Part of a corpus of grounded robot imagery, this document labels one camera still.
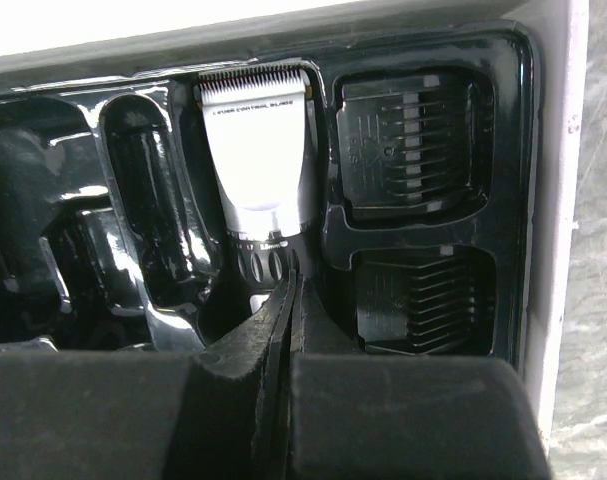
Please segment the silver black hair clipper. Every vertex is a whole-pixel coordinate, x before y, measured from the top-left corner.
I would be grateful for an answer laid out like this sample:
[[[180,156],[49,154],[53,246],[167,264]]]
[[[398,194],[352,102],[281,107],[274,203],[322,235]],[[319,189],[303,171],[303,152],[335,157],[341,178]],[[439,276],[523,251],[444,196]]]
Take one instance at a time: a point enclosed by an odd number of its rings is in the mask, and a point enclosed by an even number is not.
[[[318,271],[310,80],[268,65],[206,74],[197,87],[234,271],[257,311],[290,270]]]

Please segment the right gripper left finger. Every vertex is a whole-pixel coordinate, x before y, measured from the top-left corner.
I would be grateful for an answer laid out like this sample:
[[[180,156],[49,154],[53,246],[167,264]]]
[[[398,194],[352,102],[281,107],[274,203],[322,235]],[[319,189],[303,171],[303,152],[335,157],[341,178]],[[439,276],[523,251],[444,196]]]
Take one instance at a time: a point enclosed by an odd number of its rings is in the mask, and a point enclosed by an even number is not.
[[[269,470],[296,273],[196,356],[167,453],[170,479],[262,479]]]

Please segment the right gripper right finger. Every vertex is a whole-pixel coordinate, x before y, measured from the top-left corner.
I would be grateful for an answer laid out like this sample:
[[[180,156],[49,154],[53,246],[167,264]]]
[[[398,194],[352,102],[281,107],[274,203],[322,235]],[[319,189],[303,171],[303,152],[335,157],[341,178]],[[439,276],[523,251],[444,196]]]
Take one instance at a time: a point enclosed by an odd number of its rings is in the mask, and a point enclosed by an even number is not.
[[[364,352],[330,317],[314,283],[298,277],[291,313],[290,359],[336,360],[362,357]]]

